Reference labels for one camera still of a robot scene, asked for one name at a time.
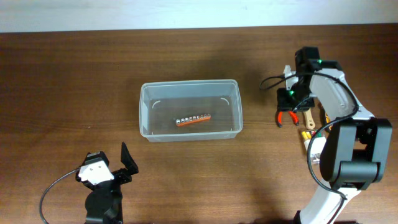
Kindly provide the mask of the small red-handled cutters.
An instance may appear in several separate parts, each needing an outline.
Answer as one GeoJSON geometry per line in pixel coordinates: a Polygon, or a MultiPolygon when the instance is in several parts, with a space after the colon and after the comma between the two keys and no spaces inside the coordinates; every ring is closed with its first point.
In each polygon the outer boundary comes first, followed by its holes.
{"type": "MultiPolygon", "coordinates": [[[[276,124],[279,128],[283,127],[282,125],[282,116],[283,116],[284,111],[278,110],[276,112],[276,124]]],[[[293,112],[293,111],[287,111],[289,116],[292,118],[292,121],[294,125],[298,126],[299,125],[299,119],[298,116],[293,112]]]]}

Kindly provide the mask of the orange scraper wooden handle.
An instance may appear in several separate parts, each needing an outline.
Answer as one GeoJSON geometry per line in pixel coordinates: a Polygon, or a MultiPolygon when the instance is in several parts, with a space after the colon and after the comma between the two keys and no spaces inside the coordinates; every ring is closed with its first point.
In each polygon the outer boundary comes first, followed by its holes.
{"type": "Polygon", "coordinates": [[[307,129],[315,129],[315,122],[313,120],[311,109],[308,109],[303,112],[305,118],[305,127],[307,129]]]}

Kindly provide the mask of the orange black long-nose pliers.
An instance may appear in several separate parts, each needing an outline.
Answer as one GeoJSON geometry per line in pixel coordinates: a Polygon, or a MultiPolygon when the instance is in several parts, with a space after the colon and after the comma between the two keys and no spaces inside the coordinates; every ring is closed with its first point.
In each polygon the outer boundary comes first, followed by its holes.
{"type": "Polygon", "coordinates": [[[321,119],[322,125],[326,125],[330,122],[330,118],[327,115],[327,113],[325,112],[323,105],[321,103],[319,103],[318,106],[320,109],[320,119],[321,119]]]}

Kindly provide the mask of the clear case of screwdrivers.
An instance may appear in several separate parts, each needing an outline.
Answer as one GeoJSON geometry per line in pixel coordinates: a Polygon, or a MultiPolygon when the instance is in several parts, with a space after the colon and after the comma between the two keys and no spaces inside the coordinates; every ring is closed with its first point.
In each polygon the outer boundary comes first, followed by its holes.
{"type": "Polygon", "coordinates": [[[316,132],[317,132],[316,129],[306,130],[301,132],[303,143],[306,150],[308,150],[309,143],[313,139],[311,154],[310,154],[310,159],[312,164],[320,163],[320,156],[324,148],[324,145],[326,143],[325,135],[323,133],[316,134],[316,132]]]}

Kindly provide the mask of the orange socket bit rail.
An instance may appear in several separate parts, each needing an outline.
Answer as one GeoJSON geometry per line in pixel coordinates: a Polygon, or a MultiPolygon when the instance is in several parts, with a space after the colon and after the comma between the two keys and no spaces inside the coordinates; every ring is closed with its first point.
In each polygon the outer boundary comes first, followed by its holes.
{"type": "Polygon", "coordinates": [[[189,116],[186,118],[180,118],[175,120],[175,125],[177,127],[186,126],[189,124],[199,123],[203,121],[208,121],[211,119],[211,114],[201,114],[197,116],[189,116]]]}

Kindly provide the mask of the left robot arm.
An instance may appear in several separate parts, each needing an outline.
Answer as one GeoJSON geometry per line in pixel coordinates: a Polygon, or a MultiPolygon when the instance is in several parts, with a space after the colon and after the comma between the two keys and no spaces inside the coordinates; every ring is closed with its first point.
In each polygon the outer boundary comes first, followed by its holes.
{"type": "Polygon", "coordinates": [[[85,200],[87,224],[123,224],[121,186],[130,183],[139,168],[124,142],[121,143],[123,168],[111,171],[103,151],[88,153],[78,168],[75,179],[91,192],[85,200]]]}

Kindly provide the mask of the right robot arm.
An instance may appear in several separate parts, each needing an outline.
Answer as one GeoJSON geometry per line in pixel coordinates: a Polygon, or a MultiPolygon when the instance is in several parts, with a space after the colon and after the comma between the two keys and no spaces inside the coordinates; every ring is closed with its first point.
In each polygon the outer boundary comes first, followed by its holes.
{"type": "Polygon", "coordinates": [[[295,70],[285,67],[277,90],[281,112],[295,114],[322,104],[329,122],[308,142],[307,165],[318,188],[294,223],[333,223],[347,203],[384,175],[392,136],[388,119],[376,118],[348,86],[341,65],[323,60],[316,47],[295,53],[295,70]]]}

